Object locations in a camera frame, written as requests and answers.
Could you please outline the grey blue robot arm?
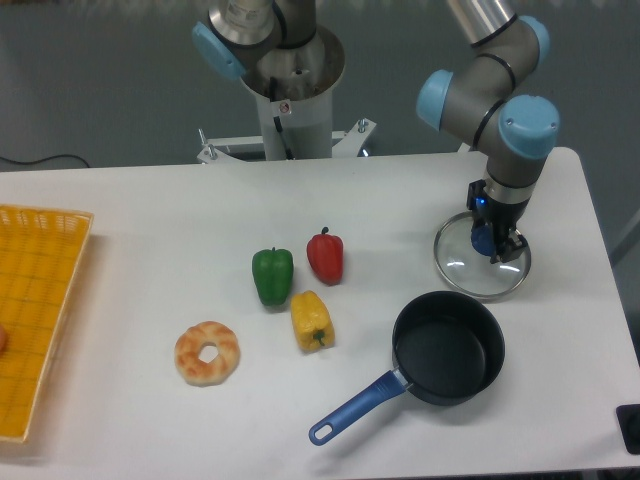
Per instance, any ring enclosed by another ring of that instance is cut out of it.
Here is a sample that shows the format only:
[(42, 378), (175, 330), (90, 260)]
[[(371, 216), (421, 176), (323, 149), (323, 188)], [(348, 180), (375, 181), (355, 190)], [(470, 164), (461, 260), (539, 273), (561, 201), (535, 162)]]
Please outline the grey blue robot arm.
[[(550, 101), (516, 94), (546, 58), (549, 35), (507, 1), (452, 1), (449, 9), (474, 58), (460, 73), (432, 73), (416, 112), (486, 156), (485, 174), (467, 194), (471, 243), (492, 262), (507, 263), (527, 248), (517, 223), (560, 126)], [(317, 23), (314, 2), (216, 1), (191, 35), (212, 69), (252, 92), (268, 159), (331, 155), (331, 96), (345, 56), (337, 37)]]

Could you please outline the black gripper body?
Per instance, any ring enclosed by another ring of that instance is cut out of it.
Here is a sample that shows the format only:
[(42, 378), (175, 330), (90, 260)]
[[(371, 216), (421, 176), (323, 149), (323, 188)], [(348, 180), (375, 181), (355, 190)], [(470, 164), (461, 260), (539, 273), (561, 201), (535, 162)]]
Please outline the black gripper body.
[(495, 179), (480, 179), (468, 187), (466, 206), (472, 216), (472, 230), (485, 226), (494, 238), (503, 238), (516, 228), (531, 198), (531, 187), (505, 186)]

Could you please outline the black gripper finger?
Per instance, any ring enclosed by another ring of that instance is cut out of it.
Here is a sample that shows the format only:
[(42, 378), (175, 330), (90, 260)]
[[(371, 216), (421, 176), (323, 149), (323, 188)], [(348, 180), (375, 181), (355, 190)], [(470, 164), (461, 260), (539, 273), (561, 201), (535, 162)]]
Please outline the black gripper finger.
[(474, 226), (471, 229), (471, 245), (474, 250), (483, 256), (493, 256), (495, 244), (493, 232), (490, 225), (483, 224)]
[(526, 238), (518, 229), (509, 229), (498, 235), (494, 241), (495, 251), (491, 255), (491, 263), (509, 263), (517, 260), (528, 248)]

